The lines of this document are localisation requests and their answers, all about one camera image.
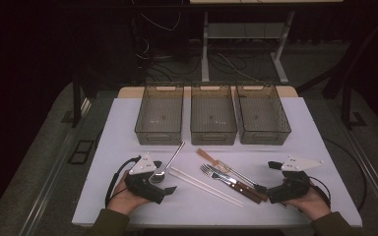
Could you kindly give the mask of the black metal stand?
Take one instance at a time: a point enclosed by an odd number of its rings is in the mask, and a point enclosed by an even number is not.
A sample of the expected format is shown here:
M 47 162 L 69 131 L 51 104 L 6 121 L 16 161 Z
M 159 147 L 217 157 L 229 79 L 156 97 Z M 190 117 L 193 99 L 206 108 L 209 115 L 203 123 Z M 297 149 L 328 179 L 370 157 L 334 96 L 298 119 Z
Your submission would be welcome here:
M 82 104 L 85 98 L 95 97 L 91 75 L 86 70 L 78 70 L 72 77 L 73 87 L 73 124 L 76 128 L 82 118 Z
M 323 89 L 325 98 L 335 98 L 343 92 L 341 119 L 350 130 L 363 125 L 357 114 L 354 121 L 350 120 L 352 89 L 366 94 L 369 104 L 378 111 L 378 24 L 366 36 L 353 41 L 337 65 L 297 87 L 296 91 L 304 92 L 325 80 L 329 80 Z

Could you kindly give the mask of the person's right hand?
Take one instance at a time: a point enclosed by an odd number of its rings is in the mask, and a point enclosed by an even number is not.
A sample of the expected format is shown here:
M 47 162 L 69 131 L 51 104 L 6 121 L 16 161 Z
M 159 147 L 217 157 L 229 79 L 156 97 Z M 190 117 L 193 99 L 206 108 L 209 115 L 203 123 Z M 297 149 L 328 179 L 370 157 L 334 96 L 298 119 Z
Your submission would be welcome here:
M 306 195 L 300 198 L 288 200 L 285 203 L 297 207 L 312 221 L 331 213 L 321 195 L 314 189 L 310 189 Z

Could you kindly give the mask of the wooden-handled metal fork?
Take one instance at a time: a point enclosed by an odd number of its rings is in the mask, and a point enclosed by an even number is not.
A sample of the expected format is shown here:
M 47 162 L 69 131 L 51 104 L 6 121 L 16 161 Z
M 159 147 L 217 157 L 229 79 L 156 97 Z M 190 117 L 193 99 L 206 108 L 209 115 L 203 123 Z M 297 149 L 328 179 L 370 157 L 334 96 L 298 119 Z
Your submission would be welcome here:
M 214 170 L 209 165 L 203 164 L 200 167 L 200 169 L 205 175 L 209 176 L 212 179 L 224 182 L 232 190 L 243 195 L 244 197 L 248 198 L 256 204 L 259 204 L 263 200 L 256 192 L 254 192 L 247 185 L 233 179 L 232 177 L 227 177 L 226 175 Z

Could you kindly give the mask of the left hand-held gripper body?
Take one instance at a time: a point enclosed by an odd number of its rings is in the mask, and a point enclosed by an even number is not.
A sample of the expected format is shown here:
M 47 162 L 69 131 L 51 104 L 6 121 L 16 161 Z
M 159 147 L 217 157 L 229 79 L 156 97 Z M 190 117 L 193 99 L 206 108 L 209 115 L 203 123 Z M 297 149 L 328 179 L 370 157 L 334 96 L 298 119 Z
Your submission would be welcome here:
M 160 204 L 165 196 L 165 190 L 150 182 L 157 168 L 158 165 L 155 164 L 149 152 L 139 156 L 125 178 L 128 190 L 136 196 Z

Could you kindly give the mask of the white metal desk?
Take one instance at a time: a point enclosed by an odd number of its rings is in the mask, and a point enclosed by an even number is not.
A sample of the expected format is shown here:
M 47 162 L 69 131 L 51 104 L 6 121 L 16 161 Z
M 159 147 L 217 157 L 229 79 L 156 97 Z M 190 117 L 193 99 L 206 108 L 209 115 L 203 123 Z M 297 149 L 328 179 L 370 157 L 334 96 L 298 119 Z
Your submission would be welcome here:
M 234 10 L 236 7 L 246 8 L 247 10 L 252 10 L 254 7 L 288 7 L 285 21 L 283 23 L 279 23 L 280 35 L 277 37 L 277 47 L 270 53 L 272 63 L 282 84 L 288 83 L 288 78 L 285 74 L 284 67 L 281 62 L 281 57 L 295 15 L 295 10 L 293 9 L 293 7 L 316 7 L 317 5 L 323 4 L 339 4 L 343 1 L 344 0 L 189 0 L 191 6 L 211 5 L 214 10 L 216 10 L 218 7 L 229 7 L 231 10 Z M 208 82 L 210 80 L 208 56 L 209 40 L 235 38 L 235 34 L 230 34 L 228 30 L 225 30 L 223 24 L 211 24 L 209 22 L 209 13 L 210 10 L 204 10 L 201 57 L 201 72 L 203 82 Z

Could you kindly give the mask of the transparent brown plastic bin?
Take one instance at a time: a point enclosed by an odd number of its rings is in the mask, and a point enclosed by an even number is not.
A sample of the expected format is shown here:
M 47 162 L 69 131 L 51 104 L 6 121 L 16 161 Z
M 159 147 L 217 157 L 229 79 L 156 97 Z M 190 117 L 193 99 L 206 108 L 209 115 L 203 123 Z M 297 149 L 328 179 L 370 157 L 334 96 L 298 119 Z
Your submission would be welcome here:
M 291 128 L 275 85 L 237 82 L 234 92 L 240 142 L 282 146 Z
M 192 84 L 190 132 L 194 146 L 234 144 L 237 124 L 229 83 Z
M 140 145 L 181 143 L 183 95 L 183 83 L 146 83 L 134 129 Z

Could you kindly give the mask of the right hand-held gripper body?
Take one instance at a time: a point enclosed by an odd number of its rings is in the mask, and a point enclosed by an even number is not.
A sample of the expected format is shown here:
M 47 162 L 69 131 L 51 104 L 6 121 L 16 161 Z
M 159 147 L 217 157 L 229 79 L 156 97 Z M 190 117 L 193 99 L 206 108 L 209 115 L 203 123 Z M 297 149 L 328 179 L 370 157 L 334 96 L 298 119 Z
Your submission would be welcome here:
M 289 156 L 282 162 L 283 182 L 267 190 L 267 196 L 272 204 L 300 198 L 307 194 L 310 188 L 310 177 L 305 173 L 307 169 L 325 164 L 323 160 Z

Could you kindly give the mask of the wooden-handled metal knife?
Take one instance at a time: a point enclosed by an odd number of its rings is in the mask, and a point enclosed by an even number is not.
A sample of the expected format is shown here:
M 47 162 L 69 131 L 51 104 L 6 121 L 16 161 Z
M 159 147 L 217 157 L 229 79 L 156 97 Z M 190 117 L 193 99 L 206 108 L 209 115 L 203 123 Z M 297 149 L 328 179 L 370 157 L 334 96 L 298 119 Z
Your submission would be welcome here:
M 217 175 L 220 180 L 223 180 L 224 183 L 228 183 L 229 187 L 236 190 L 237 192 L 239 192 L 246 198 L 252 200 L 253 202 L 260 203 L 261 201 L 266 201 L 268 199 L 266 195 L 258 193 L 254 188 L 247 186 L 241 181 L 237 181 L 236 179 L 221 172 L 220 170 L 213 167 L 212 165 L 204 164 L 204 167 L 207 170 L 212 172 L 211 177 L 214 177 L 215 175 Z

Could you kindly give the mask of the black rectangular floor frame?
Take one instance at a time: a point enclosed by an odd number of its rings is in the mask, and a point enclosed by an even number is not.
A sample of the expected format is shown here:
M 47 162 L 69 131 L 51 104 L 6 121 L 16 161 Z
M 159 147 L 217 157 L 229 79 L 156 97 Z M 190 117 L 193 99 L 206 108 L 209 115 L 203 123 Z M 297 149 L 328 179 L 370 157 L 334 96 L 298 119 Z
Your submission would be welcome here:
M 79 140 L 74 151 L 68 159 L 69 164 L 83 165 L 88 161 L 89 155 L 93 148 L 93 140 Z

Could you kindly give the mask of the person's left hand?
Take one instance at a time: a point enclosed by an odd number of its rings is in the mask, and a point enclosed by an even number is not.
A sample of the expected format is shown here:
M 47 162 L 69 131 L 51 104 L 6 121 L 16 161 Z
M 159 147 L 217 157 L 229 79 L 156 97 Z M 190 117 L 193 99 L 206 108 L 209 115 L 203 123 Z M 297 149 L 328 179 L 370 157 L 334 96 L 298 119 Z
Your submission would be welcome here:
M 113 195 L 110 197 L 107 209 L 113 210 L 125 215 L 129 215 L 134 209 L 144 204 L 147 204 L 149 200 L 146 200 L 140 196 L 136 196 L 128 190 L 125 183 L 125 178 L 128 172 L 125 171 L 121 177 L 119 183 L 116 185 L 113 191 Z

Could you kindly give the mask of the long metal spoon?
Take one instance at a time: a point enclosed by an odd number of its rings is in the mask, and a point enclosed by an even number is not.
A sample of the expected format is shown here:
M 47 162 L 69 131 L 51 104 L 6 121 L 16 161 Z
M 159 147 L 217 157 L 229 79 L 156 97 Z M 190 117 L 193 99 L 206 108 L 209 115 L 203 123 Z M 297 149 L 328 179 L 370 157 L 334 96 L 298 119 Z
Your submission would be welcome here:
M 161 183 L 163 180 L 164 180 L 164 176 L 165 176 L 165 172 L 166 170 L 170 167 L 171 163 L 174 161 L 174 159 L 176 158 L 176 156 L 181 152 L 181 150 L 183 149 L 183 147 L 185 146 L 185 143 L 184 142 L 181 142 L 178 149 L 176 150 L 176 152 L 174 153 L 174 155 L 172 156 L 172 158 L 169 160 L 169 162 L 165 165 L 165 167 L 162 169 L 162 171 L 160 173 L 155 173 L 152 177 L 151 177 L 151 182 L 152 183 Z

